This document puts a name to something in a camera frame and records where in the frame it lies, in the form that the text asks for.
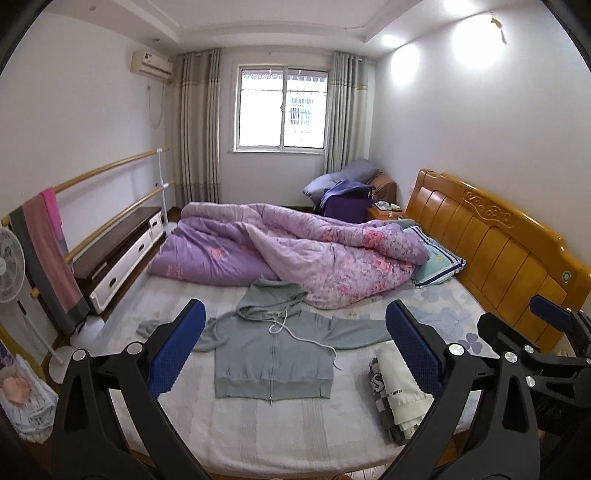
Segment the upper wooden ballet bar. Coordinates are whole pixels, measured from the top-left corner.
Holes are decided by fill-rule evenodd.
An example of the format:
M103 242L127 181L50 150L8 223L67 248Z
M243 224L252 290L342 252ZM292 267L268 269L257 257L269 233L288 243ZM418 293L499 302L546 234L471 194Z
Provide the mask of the upper wooden ballet bar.
M162 148L156 148L156 149L152 149L152 150L148 150L146 152L142 152L140 154L136 154L133 156L129 156L114 162L110 162L106 165L97 167L95 169L92 169L88 172L82 173L80 175L77 175L76 177L73 177L59 185L56 185L53 187L53 191L55 194L59 194L65 190L68 190L82 182L85 182L95 176L101 175L103 173L106 173L108 171L111 171L113 169L119 168L119 167L123 167L125 165L131 164L133 162L139 161L139 160L143 160L145 158L149 158L152 156L156 156L157 160L158 160L158 168L162 167L162 162L161 162L161 155L165 152L167 152L169 150L168 147L162 147Z

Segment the pink and grey towel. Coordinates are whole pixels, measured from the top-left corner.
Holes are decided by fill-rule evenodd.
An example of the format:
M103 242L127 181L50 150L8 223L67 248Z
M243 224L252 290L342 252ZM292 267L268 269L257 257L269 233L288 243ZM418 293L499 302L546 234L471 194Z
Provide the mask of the pink and grey towel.
M10 214L10 225L26 261L26 275L47 316L69 337L89 314L89 306L66 261L67 242L55 190L48 188Z

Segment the lower wooden ballet bar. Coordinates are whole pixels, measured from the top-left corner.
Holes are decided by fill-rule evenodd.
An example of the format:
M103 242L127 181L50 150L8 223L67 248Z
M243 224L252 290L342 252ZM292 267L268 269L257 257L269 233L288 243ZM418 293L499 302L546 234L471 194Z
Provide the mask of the lower wooden ballet bar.
M168 181L169 187L171 187L175 181L170 180ZM131 214L134 210L136 210L140 205L142 205L147 200L154 197L156 194L161 193L160 187L156 187L151 190L149 193L141 197L139 200L135 201L134 203L130 204L122 211L118 212L92 233L90 233L86 238L84 238L76 247L74 247L71 251L69 251L65 256L64 259L67 263L73 261L78 255L80 255L85 249L87 249L96 239L98 239L101 235L103 235L107 230L113 227L115 224L120 222L123 218Z

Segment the dark purple folded blanket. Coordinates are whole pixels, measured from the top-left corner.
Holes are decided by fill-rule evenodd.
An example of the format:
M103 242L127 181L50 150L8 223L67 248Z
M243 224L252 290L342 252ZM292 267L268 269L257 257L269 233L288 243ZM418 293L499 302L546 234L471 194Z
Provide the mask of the dark purple folded blanket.
M354 180L341 180L325 191L320 202L322 216L349 223L363 223L373 205L375 187Z

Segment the white dark-topped low cabinet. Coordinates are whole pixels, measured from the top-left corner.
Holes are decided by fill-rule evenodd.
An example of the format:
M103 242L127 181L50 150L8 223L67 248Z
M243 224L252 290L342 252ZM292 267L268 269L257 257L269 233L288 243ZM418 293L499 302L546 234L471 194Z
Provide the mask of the white dark-topped low cabinet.
M161 208L139 207L74 261L74 277L94 314L108 307L163 233Z

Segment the wooden headboard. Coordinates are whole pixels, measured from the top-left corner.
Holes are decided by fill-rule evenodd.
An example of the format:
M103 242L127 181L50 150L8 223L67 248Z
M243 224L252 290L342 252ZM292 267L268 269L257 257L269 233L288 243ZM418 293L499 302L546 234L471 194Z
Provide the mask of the wooden headboard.
M544 353L563 335L530 311L531 298L541 295L573 311L588 298L590 269L557 232L459 178L421 170L405 215L466 261L457 278L486 311Z

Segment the teal blue-striped pillow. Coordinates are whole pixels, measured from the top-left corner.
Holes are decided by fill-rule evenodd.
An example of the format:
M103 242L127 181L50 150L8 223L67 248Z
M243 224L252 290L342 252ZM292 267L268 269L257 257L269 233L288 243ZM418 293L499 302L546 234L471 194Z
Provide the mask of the teal blue-striped pillow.
M416 287L444 283L459 274L466 266L467 261L464 258L426 235L419 226L408 227L405 231L414 232L430 253L428 262L418 267L412 275L412 282Z

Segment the left striped curtain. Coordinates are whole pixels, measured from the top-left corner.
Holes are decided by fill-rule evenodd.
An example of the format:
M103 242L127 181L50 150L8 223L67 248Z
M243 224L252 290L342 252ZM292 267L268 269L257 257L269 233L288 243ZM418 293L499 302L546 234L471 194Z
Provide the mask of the left striped curtain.
M221 200L219 171L221 50L191 52L173 62L171 155L179 205Z

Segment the grey zip hoodie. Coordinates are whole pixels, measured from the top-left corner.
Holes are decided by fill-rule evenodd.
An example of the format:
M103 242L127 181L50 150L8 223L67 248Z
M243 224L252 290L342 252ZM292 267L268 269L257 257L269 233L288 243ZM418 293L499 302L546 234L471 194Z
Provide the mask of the grey zip hoodie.
M206 318L191 353L214 354L217 398L328 399L339 351L390 340L384 321L312 313L307 296L297 283L259 279L235 310ZM136 331L147 340L163 323L142 321Z

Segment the white bar support pole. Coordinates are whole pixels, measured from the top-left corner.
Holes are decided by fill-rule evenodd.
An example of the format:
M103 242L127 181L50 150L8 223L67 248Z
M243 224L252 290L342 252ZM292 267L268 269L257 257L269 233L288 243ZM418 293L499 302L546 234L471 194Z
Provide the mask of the white bar support pole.
M166 202L166 189L169 187L169 183L164 181L163 176L163 169L162 169L162 148L156 149L156 158L157 158L157 166L158 166L158 175L159 175L159 187L161 189L161 201L162 201L162 215L163 215L163 223L162 228L166 236L172 234L174 229L177 226L177 223L174 221L170 221L168 217L168 208Z

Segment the grey patterned folded garment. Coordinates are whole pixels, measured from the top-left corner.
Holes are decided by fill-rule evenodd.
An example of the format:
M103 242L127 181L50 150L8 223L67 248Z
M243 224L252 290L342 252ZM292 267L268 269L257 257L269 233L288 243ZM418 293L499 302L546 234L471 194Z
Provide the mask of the grey patterned folded garment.
M417 388L408 378L399 378L394 373L397 370L392 372L388 367L387 375L383 376L378 359L370 361L370 386L381 425L394 443L403 445L414 434L419 417L415 402L419 397Z

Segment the wooden ballet bar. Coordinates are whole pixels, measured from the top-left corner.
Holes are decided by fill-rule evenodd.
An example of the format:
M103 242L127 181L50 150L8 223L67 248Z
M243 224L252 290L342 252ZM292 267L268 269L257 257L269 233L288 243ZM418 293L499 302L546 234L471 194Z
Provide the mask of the wooden ballet bar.
M56 185L53 187L53 191L55 194L59 194L65 190L68 190L82 182L85 182L95 176L101 175L103 173L106 173L108 171L111 171L113 169L119 168L119 167L123 167L125 165L131 164L133 162L139 161L139 160L143 160L145 158L149 158L152 156L156 156L157 160L158 160L158 168L162 167L162 162L161 162L161 155L165 152L167 152L169 150L168 147L162 147L162 148L156 148L156 149L152 149L152 150L148 150L146 152L142 152L140 154L136 154L133 156L129 156L114 162L110 162L106 165L97 167L95 169L92 169L88 172L82 173L80 175L77 175L76 177L73 177L59 185Z
M169 187L171 187L175 181L170 180L168 181ZM147 200L154 197L156 194L161 193L160 187L156 187L151 190L149 193L141 197L139 200L135 201L134 203L130 204L122 211L118 212L92 233L90 233L86 238L84 238L76 247L74 247L71 251L69 251L65 256L64 259L67 263L73 261L78 255L80 255L85 249L87 249L96 239L98 239L101 235L103 235L107 230L113 227L115 224L120 222L123 218L131 214L134 210L136 210L140 205L142 205Z

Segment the striped curtain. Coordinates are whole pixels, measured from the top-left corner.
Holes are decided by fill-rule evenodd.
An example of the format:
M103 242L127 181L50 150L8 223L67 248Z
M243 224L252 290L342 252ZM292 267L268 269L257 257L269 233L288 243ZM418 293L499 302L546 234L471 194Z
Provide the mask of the striped curtain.
M221 50L191 52L173 62L171 155L179 205L221 200L219 171Z
M366 57L345 52L332 54L325 131L326 173L342 170L360 158L365 148L368 67Z

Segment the printed bag on floor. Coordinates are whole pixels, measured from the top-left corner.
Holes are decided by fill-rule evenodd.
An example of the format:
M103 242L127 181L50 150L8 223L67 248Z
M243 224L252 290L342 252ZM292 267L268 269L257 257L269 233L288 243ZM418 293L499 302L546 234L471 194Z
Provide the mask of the printed bag on floor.
M1 407L19 437L43 444L53 431L58 395L17 355L1 370Z

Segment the right striped curtain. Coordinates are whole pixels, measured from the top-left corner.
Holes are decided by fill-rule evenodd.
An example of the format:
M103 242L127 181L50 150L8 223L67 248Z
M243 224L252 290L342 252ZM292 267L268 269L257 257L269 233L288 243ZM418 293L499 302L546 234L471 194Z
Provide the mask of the right striped curtain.
M360 158L365 148L368 67L366 57L345 52L332 54L325 131L326 173L342 170Z

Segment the grey-blue pillow pile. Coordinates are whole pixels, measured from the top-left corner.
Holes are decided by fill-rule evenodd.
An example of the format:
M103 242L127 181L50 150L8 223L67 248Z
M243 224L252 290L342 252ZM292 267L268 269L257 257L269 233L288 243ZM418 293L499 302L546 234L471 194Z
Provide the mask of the grey-blue pillow pile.
M312 203L318 205L325 192L342 180L358 181L368 183L381 172L380 168L367 159L358 159L346 165L337 172L327 173L311 180L304 186L304 196L311 199Z

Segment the white wall air conditioner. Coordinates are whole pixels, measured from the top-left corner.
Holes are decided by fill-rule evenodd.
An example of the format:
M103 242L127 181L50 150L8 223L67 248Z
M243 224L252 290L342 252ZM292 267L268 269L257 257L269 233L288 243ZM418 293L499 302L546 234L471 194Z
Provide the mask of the white wall air conditioner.
M147 76L165 84L172 79L173 63L165 57L154 53L137 50L132 54L130 71L135 74Z

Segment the white standing fan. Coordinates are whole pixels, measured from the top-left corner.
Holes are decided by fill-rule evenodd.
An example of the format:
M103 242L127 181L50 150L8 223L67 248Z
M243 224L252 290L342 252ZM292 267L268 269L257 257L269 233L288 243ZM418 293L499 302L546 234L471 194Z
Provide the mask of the white standing fan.
M1 303L15 303L24 324L50 355L49 376L56 384L62 384L74 349L62 346L54 349L30 319L19 295L23 288L26 261L22 246L16 235L7 227L1 228Z

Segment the wooden nightstand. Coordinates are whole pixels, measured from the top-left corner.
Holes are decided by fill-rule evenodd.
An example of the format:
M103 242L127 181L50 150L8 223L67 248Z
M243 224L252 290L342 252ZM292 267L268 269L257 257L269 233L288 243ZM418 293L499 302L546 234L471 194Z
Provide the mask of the wooden nightstand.
M368 209L369 220L398 220L403 208L398 204L398 185L386 173L380 173L370 180L373 190L373 204Z

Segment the purple floral quilt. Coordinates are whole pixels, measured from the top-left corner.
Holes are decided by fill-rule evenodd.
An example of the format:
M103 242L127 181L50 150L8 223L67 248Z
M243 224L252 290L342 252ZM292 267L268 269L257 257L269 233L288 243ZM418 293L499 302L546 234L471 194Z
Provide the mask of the purple floral quilt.
M193 202L148 272L211 286L297 283L308 305L337 310L409 281L430 253L396 221L353 224L265 203Z

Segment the window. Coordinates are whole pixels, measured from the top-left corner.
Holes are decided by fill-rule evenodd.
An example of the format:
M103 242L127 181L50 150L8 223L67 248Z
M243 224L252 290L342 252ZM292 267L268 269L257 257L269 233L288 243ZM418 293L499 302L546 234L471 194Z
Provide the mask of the window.
M289 66L242 66L235 105L235 149L325 148L329 73Z

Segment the white snap-button jacket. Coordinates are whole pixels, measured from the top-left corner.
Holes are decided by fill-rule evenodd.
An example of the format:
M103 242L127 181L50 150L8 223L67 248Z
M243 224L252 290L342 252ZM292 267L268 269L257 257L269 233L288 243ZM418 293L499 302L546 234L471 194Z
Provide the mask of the white snap-button jacket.
M393 415L394 426L410 440L426 417L434 398L418 385L394 341L377 350L385 405Z

